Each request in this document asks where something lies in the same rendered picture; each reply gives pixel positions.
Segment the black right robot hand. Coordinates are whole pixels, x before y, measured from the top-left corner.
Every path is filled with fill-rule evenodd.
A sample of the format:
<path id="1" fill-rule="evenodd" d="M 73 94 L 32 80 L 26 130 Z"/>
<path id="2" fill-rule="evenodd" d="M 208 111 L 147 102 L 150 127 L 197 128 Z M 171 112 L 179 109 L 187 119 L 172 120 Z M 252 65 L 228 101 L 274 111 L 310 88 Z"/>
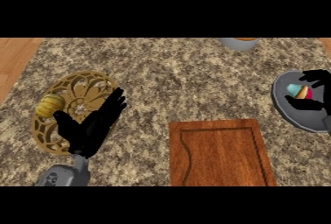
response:
<path id="1" fill-rule="evenodd" d="M 301 81 L 314 82 L 312 88 L 321 86 L 324 89 L 324 101 L 315 101 L 312 99 L 296 99 L 293 96 L 287 95 L 287 99 L 292 106 L 299 110 L 326 110 L 327 114 L 331 116 L 331 73 L 324 69 L 304 71 L 305 76 L 299 78 Z"/>

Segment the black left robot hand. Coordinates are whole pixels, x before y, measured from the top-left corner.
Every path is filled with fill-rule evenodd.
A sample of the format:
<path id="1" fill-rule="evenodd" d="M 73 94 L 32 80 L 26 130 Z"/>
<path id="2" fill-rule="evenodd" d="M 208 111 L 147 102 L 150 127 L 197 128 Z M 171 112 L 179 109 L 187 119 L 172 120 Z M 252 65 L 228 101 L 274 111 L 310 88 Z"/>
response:
<path id="1" fill-rule="evenodd" d="M 103 106 L 88 115 L 83 123 L 79 123 L 61 110 L 54 114 L 58 134 L 70 142 L 69 152 L 83 158 L 91 158 L 98 153 L 110 128 L 128 107 L 123 92 L 125 90 L 120 87 L 114 90 Z"/>

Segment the colourful cupcake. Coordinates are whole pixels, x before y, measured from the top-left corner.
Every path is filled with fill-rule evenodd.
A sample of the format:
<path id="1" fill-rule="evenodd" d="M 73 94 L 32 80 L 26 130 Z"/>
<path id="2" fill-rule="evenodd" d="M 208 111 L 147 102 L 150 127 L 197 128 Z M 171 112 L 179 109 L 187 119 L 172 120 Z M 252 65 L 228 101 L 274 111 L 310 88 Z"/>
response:
<path id="1" fill-rule="evenodd" d="M 312 90 L 308 85 L 290 84 L 287 86 L 287 92 L 296 99 L 312 98 Z"/>

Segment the grey pan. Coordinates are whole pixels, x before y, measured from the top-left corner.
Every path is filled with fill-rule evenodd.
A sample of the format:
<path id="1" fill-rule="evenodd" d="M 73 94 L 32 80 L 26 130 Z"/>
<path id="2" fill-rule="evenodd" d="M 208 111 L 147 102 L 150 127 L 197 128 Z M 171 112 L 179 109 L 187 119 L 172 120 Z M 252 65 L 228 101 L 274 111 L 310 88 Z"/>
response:
<path id="1" fill-rule="evenodd" d="M 312 99 L 324 101 L 324 87 L 312 88 L 314 83 L 307 80 L 299 80 L 305 74 L 298 71 L 287 71 L 278 75 L 273 85 L 273 99 L 274 106 L 283 115 L 284 119 L 302 130 L 315 133 L 329 133 L 324 125 L 324 118 L 327 117 L 327 111 L 314 110 L 298 110 L 289 103 L 286 96 L 290 95 L 287 92 L 287 86 L 290 84 L 308 85 L 312 90 Z"/>

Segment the brown wooden cutting board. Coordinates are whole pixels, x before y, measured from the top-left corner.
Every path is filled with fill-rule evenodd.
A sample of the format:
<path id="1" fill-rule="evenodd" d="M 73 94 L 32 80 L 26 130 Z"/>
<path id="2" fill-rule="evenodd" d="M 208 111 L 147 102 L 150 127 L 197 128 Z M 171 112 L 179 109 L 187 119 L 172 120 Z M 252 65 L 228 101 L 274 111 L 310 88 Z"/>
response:
<path id="1" fill-rule="evenodd" d="M 255 119 L 171 123 L 174 186 L 276 186 Z"/>

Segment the gold openwork placemat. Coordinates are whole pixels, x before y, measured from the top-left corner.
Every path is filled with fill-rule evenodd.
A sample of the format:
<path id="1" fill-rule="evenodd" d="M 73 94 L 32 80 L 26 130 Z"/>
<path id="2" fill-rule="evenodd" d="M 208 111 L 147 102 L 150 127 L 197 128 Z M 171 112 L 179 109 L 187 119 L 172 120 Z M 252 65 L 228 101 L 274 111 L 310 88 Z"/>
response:
<path id="1" fill-rule="evenodd" d="M 101 72 L 83 71 L 63 78 L 45 92 L 64 98 L 64 111 L 82 123 L 92 111 L 98 110 L 117 84 Z M 69 140 L 58 134 L 58 122 L 54 117 L 44 118 L 33 114 L 33 138 L 38 146 L 49 153 L 69 155 Z"/>

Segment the yellow squash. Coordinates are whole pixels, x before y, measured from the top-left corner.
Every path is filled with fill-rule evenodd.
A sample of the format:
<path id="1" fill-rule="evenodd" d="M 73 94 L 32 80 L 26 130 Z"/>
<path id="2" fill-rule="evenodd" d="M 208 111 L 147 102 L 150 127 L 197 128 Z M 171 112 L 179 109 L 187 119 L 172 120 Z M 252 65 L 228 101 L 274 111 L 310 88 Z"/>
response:
<path id="1" fill-rule="evenodd" d="M 51 118 L 57 111 L 66 107 L 66 99 L 58 94 L 46 94 L 36 105 L 36 114 L 45 118 Z"/>

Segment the grey pot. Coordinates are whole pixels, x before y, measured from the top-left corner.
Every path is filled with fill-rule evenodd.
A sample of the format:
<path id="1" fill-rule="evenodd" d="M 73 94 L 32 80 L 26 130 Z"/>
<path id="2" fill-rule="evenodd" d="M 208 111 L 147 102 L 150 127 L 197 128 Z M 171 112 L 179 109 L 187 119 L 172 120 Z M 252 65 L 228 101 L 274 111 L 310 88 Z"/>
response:
<path id="1" fill-rule="evenodd" d="M 247 51 L 255 48 L 259 38 L 219 38 L 222 44 L 236 51 Z"/>

